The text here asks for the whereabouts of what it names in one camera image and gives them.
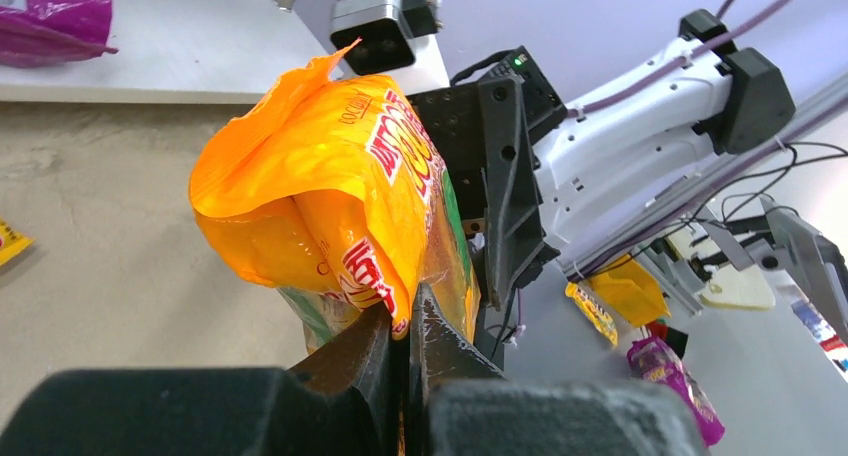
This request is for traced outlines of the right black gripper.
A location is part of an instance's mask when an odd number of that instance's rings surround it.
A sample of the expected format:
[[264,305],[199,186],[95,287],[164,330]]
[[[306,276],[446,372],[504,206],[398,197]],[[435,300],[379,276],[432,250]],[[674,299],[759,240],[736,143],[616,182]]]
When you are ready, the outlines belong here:
[[500,308],[558,254],[543,240],[532,146],[564,121],[564,103],[523,46],[408,99],[446,163],[466,233],[485,238],[478,280]]

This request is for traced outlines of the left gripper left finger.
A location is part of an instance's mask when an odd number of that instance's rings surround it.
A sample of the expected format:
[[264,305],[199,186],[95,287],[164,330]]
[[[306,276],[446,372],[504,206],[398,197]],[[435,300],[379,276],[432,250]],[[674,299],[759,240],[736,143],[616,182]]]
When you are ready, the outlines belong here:
[[372,306],[289,369],[300,383],[294,435],[304,455],[395,455],[399,384],[385,308]]

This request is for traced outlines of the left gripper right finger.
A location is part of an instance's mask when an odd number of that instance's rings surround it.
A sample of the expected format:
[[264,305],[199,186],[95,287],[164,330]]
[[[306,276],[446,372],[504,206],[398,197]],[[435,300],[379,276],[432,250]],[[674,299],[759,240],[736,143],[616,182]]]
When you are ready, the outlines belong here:
[[434,290],[419,285],[409,331],[405,453],[460,455],[481,451],[490,429],[476,384],[503,371],[456,329]]

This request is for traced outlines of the orange candy bag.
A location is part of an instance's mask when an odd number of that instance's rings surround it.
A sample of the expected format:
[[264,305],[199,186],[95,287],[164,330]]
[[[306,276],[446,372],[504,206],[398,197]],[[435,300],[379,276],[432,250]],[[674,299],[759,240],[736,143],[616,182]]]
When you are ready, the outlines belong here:
[[282,295],[309,351],[369,308],[403,337],[420,284],[472,338],[481,294],[446,164],[392,77],[332,78],[347,55],[283,73],[211,138],[188,182],[196,224]]

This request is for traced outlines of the yellow m&m bag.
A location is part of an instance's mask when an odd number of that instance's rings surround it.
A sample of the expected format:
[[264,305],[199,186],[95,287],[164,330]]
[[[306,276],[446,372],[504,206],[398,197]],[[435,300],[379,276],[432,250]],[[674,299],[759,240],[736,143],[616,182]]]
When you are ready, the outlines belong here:
[[33,239],[15,230],[5,220],[1,220],[0,227],[0,265],[4,266],[27,250]]

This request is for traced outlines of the purple candy bag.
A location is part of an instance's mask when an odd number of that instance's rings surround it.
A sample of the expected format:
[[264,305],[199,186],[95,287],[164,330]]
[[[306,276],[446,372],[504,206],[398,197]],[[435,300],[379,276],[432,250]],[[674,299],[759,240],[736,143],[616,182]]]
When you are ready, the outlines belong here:
[[37,68],[115,54],[112,0],[1,0],[1,64]]

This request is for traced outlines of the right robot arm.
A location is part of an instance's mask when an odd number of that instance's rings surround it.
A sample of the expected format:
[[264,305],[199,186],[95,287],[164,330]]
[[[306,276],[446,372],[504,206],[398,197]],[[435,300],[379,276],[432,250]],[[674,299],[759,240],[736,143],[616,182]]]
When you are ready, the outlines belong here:
[[500,308],[542,267],[589,275],[657,230],[651,198],[711,158],[775,138],[795,105],[780,71],[706,10],[647,62],[569,103],[524,48],[480,79],[410,96],[444,158],[478,272]]

